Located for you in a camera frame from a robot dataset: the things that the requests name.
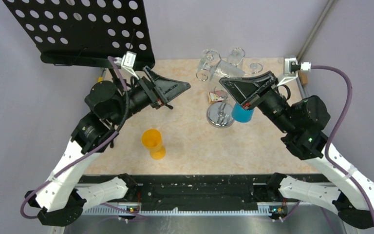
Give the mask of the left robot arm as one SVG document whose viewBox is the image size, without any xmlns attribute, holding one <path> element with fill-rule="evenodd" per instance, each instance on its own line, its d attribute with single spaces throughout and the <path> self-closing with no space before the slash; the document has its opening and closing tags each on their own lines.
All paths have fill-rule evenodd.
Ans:
<svg viewBox="0 0 374 234">
<path fill-rule="evenodd" d="M 65 227 L 92 207 L 135 199 L 137 183 L 128 174 L 89 187 L 76 185 L 130 117 L 148 106 L 159 109 L 190 89 L 188 82 L 162 77 L 149 67 L 143 72 L 129 82 L 100 81 L 85 97 L 90 110 L 74 128 L 60 161 L 42 185 L 25 194 L 23 205 L 38 208 L 36 219 L 42 225 Z"/>
</svg>

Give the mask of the orange wine glass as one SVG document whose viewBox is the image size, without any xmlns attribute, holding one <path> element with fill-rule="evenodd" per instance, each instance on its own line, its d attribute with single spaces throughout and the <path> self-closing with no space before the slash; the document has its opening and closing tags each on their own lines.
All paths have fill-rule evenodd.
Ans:
<svg viewBox="0 0 374 234">
<path fill-rule="evenodd" d="M 166 149 L 163 146 L 162 135 L 156 129 L 146 130 L 141 138 L 143 146 L 149 151 L 151 158 L 155 160 L 163 159 Z"/>
</svg>

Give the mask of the clear wine glass front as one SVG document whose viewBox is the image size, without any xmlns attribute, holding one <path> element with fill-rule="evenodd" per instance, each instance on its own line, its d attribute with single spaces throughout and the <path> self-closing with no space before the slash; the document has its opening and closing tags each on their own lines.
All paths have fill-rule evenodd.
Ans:
<svg viewBox="0 0 374 234">
<path fill-rule="evenodd" d="M 196 78 L 200 81 L 212 81 L 223 77 L 244 77 L 245 72 L 225 60 L 207 60 L 202 58 L 196 70 Z"/>
</svg>

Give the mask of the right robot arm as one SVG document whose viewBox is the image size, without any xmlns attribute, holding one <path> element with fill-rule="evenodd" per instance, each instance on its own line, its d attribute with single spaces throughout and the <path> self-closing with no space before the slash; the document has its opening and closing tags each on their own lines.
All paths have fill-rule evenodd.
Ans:
<svg viewBox="0 0 374 234">
<path fill-rule="evenodd" d="M 258 108 L 284 133 L 281 140 L 286 149 L 332 183 L 319 186 L 274 173 L 266 183 L 270 200 L 309 202 L 335 213 L 355 228 L 374 227 L 374 183 L 346 160 L 323 133 L 330 115 L 318 96 L 288 104 L 272 72 L 253 78 L 223 77 L 219 82 L 241 108 Z"/>
</svg>

